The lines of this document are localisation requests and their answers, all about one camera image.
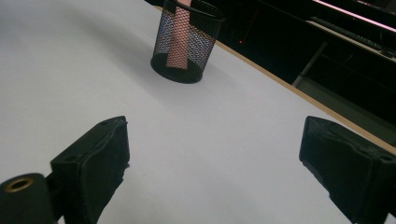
pink light strip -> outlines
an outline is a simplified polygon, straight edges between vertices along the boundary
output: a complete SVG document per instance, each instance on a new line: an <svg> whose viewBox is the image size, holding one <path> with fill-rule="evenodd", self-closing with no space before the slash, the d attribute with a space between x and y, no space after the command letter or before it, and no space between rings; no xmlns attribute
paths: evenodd
<svg viewBox="0 0 396 224"><path fill-rule="evenodd" d="M323 6L330 7L330 8L332 8L332 9L337 10L337 11L340 11L340 12L342 12L342 13L345 13L345 14L347 14L347 15L349 15L349 16L353 16L353 17L355 17L355 18L358 18L358 19L360 19L360 20L362 20L362 21L367 21L367 22L369 22L369 23L371 23L371 24L373 24L373 25L376 25L376 26L382 27L382 28L384 28L384 29L387 29L387 30L389 30L389 31L392 31L393 33L396 33L396 29L394 29L394 28L392 28L392 27L389 27L389 26L387 26L387 25L384 25L384 24L382 24L382 23L379 23L379 22L377 22L377 21L372 21L372 20L367 19L367 18L365 18L365 17L363 17L363 16L356 15L355 13L352 13L352 12L350 12L350 11L346 11L346 10L341 9L341 8L339 8L339 7L335 7L335 6L333 6L333 5L330 5L330 4L328 4L328 3L322 2L322 1L320 1L320 0L313 0L313 1L319 3L319 4L323 5Z"/></svg>

white tabletop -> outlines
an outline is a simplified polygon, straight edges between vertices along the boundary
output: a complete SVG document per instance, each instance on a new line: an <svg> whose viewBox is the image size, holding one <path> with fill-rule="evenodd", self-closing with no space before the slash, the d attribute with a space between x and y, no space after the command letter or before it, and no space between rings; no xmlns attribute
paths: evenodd
<svg viewBox="0 0 396 224"><path fill-rule="evenodd" d="M93 125L124 115L131 167L99 223L349 223L299 161L306 116L331 119L214 47L197 84L149 65L143 0L0 3L0 182L48 175Z"/></svg>

pencil holder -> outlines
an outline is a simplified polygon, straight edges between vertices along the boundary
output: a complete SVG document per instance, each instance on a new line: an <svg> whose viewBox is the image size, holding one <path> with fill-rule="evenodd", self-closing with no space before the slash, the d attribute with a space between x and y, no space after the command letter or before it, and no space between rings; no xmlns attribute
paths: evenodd
<svg viewBox="0 0 396 224"><path fill-rule="evenodd" d="M224 21L222 11L204 1L165 0L151 67L175 82L199 82Z"/></svg>

pink stick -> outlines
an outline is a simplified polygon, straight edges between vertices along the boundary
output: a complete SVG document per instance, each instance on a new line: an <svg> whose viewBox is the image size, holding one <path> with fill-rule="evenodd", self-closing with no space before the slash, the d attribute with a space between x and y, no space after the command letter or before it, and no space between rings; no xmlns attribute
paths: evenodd
<svg viewBox="0 0 396 224"><path fill-rule="evenodd" d="M191 5L191 0L177 0L186 6ZM187 69L189 59L189 24L190 12L181 8L176 8L174 28L172 32L167 67Z"/></svg>

black mesh pencil holder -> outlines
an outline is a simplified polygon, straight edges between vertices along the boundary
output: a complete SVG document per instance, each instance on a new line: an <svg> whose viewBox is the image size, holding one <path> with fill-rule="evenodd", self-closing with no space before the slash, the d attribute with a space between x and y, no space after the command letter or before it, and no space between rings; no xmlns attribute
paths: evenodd
<svg viewBox="0 0 396 224"><path fill-rule="evenodd" d="M165 0L151 67L175 82L199 82L224 20L220 9L204 1L192 0L188 7Z"/></svg>

